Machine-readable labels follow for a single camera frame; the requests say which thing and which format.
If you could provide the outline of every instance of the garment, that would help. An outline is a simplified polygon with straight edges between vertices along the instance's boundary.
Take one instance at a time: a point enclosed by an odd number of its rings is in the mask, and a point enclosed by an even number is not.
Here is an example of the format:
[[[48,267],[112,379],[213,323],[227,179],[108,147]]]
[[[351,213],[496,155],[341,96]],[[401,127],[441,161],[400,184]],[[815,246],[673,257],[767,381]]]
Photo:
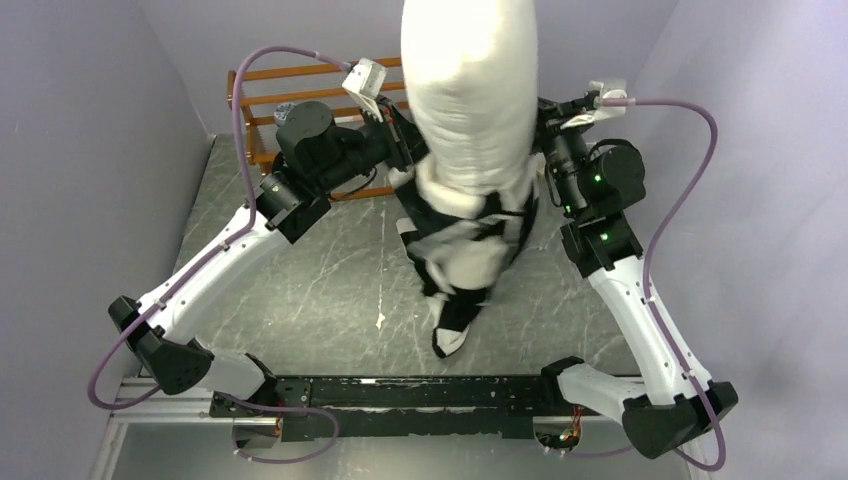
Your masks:
[[[537,56],[533,0],[404,3],[404,82],[430,154],[389,181],[440,357],[462,346],[533,226]]]

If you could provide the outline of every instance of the marble pattern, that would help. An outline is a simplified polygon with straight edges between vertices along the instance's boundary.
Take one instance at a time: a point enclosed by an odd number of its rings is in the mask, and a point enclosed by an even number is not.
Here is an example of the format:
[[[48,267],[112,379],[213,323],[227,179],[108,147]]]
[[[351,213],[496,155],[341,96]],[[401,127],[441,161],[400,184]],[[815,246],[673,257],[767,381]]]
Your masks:
[[[253,175],[258,181],[255,169]],[[232,138],[219,136],[177,268],[243,198]],[[529,247],[502,277],[493,305],[456,355],[438,359],[430,346],[434,320],[395,229],[402,216],[394,197],[336,204],[294,246],[235,281],[198,338],[253,353],[279,374],[538,373],[570,355],[608,373],[638,372],[612,315],[568,261],[561,215],[547,197]]]

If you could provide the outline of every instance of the white fabric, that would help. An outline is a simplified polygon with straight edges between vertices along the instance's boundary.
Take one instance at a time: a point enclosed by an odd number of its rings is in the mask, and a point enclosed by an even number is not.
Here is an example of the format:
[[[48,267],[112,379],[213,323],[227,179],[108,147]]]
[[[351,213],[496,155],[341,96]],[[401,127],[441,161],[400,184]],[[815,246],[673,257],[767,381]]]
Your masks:
[[[401,218],[400,220],[395,222],[395,226],[397,227],[399,234],[415,231],[415,225],[412,223],[412,220],[406,217]]]
[[[406,0],[401,57],[439,184],[485,195],[524,175],[537,102],[533,0]]]
[[[483,210],[486,198],[469,194],[463,188],[446,186],[444,178],[436,176],[438,168],[438,161],[433,155],[427,155],[415,166],[415,182],[421,198],[441,213],[459,218],[476,218]]]
[[[445,328],[437,328],[436,345],[442,349],[445,356],[453,355],[465,343],[465,337],[468,336],[468,330],[470,329],[470,325],[461,332],[454,332],[453,330]]]
[[[444,293],[437,293],[432,297],[427,297],[427,307],[430,309],[430,316],[433,317],[433,328],[439,326],[439,320],[442,318],[442,310],[445,308],[445,302],[448,296]]]
[[[450,256],[442,262],[445,278],[452,286],[465,290],[494,285],[509,251],[501,237],[489,237],[479,242],[459,240],[453,247]]]

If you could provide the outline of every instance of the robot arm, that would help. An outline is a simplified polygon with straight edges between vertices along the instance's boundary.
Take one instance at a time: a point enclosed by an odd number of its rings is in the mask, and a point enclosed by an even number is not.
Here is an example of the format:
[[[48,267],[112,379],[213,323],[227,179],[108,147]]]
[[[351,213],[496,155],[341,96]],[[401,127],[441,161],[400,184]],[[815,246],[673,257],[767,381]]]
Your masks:
[[[128,338],[127,344],[162,391],[168,395],[192,387],[207,388],[255,403],[273,405],[274,376],[249,354],[205,348],[195,334],[206,312],[229,286],[296,242],[330,209],[329,192],[379,163],[405,171],[427,154],[417,128],[394,103],[379,95],[385,67],[367,59],[348,75],[344,86],[362,106],[365,125],[339,127],[320,102],[290,104],[278,116],[281,153],[274,172],[255,189],[257,221],[249,232],[227,244],[248,223],[246,206],[171,278],[138,301],[120,297],[109,315],[120,330],[150,306],[159,309]],[[168,300],[160,301],[185,273],[212,250],[222,247]],[[269,392],[263,392],[263,386]]]
[[[545,174],[559,194],[567,220],[561,232],[568,258],[612,312],[644,383],[601,373],[577,358],[546,369],[556,376],[565,401],[621,424],[640,453],[656,458],[711,428],[690,377],[708,388],[707,397],[718,418],[738,398],[730,383],[713,382],[656,290],[652,298],[643,296],[642,246],[624,216],[624,209],[645,197],[641,154],[626,140],[602,140],[588,148],[582,136],[595,122],[624,114],[624,107],[597,107],[599,99],[626,98],[627,94],[620,81],[593,82],[590,88],[583,98],[571,102],[540,100],[534,150],[544,152]],[[650,311],[651,303],[662,316],[662,326]],[[688,371],[678,362],[662,328],[686,356]]]

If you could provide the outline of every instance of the wooden rack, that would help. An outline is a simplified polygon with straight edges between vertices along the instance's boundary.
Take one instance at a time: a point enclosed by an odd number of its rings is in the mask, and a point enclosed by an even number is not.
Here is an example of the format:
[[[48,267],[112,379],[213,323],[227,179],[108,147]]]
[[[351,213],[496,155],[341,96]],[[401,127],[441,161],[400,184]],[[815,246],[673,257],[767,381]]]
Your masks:
[[[378,58],[375,61],[387,68],[401,66],[400,57]],[[247,74],[244,76],[244,81],[249,82],[256,80],[271,80],[279,78],[301,77],[307,75],[323,75],[338,72],[339,69],[337,67],[326,64],[307,65],[301,67],[274,68],[269,70],[255,70],[247,72]],[[230,109],[233,108],[233,88],[235,85],[235,79],[235,70],[230,70],[227,75],[227,104],[229,105]],[[403,89],[404,84],[402,81],[388,82],[383,84],[383,88],[381,89],[381,91],[389,92]],[[244,143],[245,154],[247,155],[248,163],[250,163],[251,165],[258,165],[260,171],[263,174],[268,174],[271,172],[271,164],[273,163],[274,157],[276,156],[276,152],[267,152],[265,150],[265,147],[262,144],[262,139],[259,135],[259,127],[262,125],[273,125],[274,117],[257,117],[253,114],[251,107],[256,105],[271,105],[285,102],[301,102],[304,100],[315,100],[319,98],[347,96],[347,91],[345,91],[343,88],[307,90],[302,92],[279,93],[256,97],[247,97],[244,95],[244,90],[242,90],[239,108],[241,108],[242,119],[244,120],[245,124],[246,136]],[[407,102],[397,102],[397,106],[398,108],[409,108]],[[356,121],[356,117],[359,117],[359,119],[361,119],[361,116],[359,114],[359,108],[356,106],[335,108],[333,109],[333,115],[335,116],[337,121],[340,119],[344,119],[348,122]],[[356,194],[347,196],[345,197],[345,200],[391,195],[392,193],[393,190],[390,187],[370,188],[358,192]]]

